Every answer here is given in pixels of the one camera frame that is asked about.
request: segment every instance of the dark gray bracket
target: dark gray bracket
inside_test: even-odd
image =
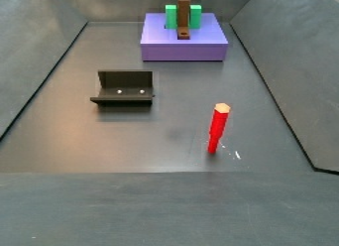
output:
[[[89,100],[98,105],[121,103],[152,103],[152,71],[100,70],[101,90]]]

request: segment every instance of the brown block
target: brown block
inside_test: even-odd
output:
[[[177,39],[189,40],[189,0],[177,0]]]
[[[177,40],[189,40],[189,29],[187,27],[177,27]]]
[[[188,27],[189,0],[177,0],[177,27]]]

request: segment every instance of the red peg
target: red peg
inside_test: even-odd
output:
[[[215,154],[217,143],[223,136],[231,107],[225,103],[217,103],[209,130],[208,153]]]

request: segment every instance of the purple box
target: purple box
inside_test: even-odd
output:
[[[228,40],[213,13],[203,13],[201,28],[191,29],[191,40],[177,40],[176,30],[165,29],[165,14],[146,13],[141,34],[144,61],[223,61]]]

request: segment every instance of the green block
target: green block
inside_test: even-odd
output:
[[[176,29],[176,5],[165,5],[165,29]]]
[[[191,5],[189,28],[199,29],[201,24],[201,5]]]

